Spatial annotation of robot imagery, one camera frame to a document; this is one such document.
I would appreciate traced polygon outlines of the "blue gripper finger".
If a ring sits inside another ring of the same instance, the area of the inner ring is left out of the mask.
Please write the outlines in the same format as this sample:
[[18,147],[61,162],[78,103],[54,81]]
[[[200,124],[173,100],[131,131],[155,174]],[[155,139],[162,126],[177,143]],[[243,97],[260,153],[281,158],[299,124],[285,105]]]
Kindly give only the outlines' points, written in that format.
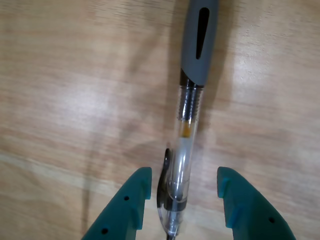
[[83,240],[134,240],[143,227],[151,198],[152,169],[141,167],[122,185],[82,237]]
[[234,169],[218,168],[217,195],[223,199],[225,225],[235,240],[296,239],[282,215]]

